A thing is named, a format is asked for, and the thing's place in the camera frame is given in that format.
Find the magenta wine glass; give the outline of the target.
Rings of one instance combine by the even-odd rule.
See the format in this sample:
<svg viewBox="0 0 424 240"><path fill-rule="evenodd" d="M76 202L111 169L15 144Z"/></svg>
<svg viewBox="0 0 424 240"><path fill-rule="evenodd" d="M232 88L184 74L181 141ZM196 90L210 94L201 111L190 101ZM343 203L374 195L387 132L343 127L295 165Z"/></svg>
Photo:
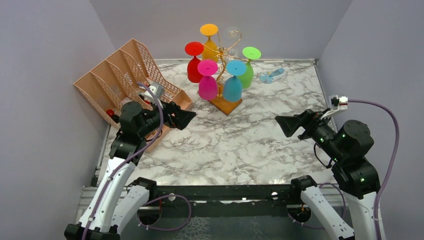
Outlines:
<svg viewBox="0 0 424 240"><path fill-rule="evenodd" d="M218 85L213 75L218 71L218 64L212 59L202 60L197 66L202 78L198 84L199 96L207 101L213 100L218 95Z"/></svg>

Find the blue wine glass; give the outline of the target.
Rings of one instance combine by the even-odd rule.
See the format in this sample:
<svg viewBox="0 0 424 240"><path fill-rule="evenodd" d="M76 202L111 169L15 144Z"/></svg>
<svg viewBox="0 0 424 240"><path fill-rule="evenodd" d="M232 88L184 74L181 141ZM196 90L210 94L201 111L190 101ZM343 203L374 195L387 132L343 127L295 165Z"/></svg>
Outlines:
<svg viewBox="0 0 424 240"><path fill-rule="evenodd" d="M226 71L230 77L225 81L222 96L228 102L238 102L242 98L243 86L239 76L247 70L246 65L240 60L230 60Z"/></svg>

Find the red wine glass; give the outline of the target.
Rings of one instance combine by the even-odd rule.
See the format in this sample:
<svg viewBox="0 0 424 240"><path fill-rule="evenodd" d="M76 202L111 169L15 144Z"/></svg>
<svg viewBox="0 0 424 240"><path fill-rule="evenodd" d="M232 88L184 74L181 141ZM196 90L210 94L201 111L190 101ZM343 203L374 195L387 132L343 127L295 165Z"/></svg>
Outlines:
<svg viewBox="0 0 424 240"><path fill-rule="evenodd" d="M198 41L192 41L186 44L184 51L187 55L192 56L192 59L187 64L187 77L192 83L198 84L203 75L198 71L198 65L201 60L198 58L204 51L204 46Z"/></svg>

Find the yellow wine glass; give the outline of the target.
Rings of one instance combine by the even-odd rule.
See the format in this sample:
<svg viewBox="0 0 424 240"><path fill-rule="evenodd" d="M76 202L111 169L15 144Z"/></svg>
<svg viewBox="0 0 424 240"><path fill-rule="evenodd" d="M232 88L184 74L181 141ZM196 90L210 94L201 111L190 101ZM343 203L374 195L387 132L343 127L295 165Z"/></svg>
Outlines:
<svg viewBox="0 0 424 240"><path fill-rule="evenodd" d="M210 59L218 63L218 46L212 40L212 36L216 35L219 31L218 27L215 24L207 23L201 26L199 31L202 35L207 37L206 42L203 44L204 50L201 54L202 60Z"/></svg>

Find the green wine glass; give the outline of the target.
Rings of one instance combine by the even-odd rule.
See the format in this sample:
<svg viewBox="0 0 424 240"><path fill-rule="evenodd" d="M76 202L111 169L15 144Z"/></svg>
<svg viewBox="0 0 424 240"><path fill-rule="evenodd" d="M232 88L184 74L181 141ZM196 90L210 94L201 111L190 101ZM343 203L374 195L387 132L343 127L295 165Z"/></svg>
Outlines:
<svg viewBox="0 0 424 240"><path fill-rule="evenodd" d="M247 61L244 63L246 71L242 75L238 76L238 79L241 82L242 88L247 89L251 86L254 77L254 70L251 61L260 59L262 53L256 47L247 46L242 50L242 54L245 58L247 58Z"/></svg>

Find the clear wine glass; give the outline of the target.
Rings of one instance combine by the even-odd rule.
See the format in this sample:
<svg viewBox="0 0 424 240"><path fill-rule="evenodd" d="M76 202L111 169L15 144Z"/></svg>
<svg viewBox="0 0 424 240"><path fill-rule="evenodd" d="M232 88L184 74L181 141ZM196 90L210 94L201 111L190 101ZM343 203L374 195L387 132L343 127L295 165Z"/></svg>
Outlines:
<svg viewBox="0 0 424 240"><path fill-rule="evenodd" d="M237 48L237 44L240 42L242 38L241 31L234 26L227 27L224 30L224 36L228 39L227 43L225 44L227 49L227 54L230 57L238 57L239 50Z"/></svg>

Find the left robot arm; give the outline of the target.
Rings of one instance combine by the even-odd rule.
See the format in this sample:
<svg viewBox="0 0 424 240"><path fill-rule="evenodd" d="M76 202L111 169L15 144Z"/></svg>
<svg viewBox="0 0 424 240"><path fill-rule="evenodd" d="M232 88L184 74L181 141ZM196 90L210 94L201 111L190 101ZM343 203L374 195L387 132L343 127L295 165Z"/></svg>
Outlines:
<svg viewBox="0 0 424 240"><path fill-rule="evenodd" d="M146 137L163 126L185 129L197 114L181 109L175 102L160 102L148 110L136 101L125 103L119 117L120 129L112 142L106 173L78 223L68 224L67 240L119 240L130 217L141 205L157 200L157 185L145 179L123 200L120 196L144 151L154 143Z"/></svg>

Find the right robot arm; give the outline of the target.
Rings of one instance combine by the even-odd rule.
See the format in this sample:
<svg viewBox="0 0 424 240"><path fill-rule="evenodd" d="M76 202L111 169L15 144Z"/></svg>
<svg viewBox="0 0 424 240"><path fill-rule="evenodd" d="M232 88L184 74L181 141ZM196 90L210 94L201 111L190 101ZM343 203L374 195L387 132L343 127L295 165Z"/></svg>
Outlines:
<svg viewBox="0 0 424 240"><path fill-rule="evenodd" d="M336 213L309 175L291 180L289 199L296 204L306 204L332 240L384 240L386 236L379 220L381 211L377 201L380 179L375 167L365 157L374 145L370 130L359 120L348 120L335 132L322 115L322 112L307 109L294 116L276 116L275 120L286 137L304 128L298 138L314 140L335 162L331 171L348 204L353 226Z"/></svg>

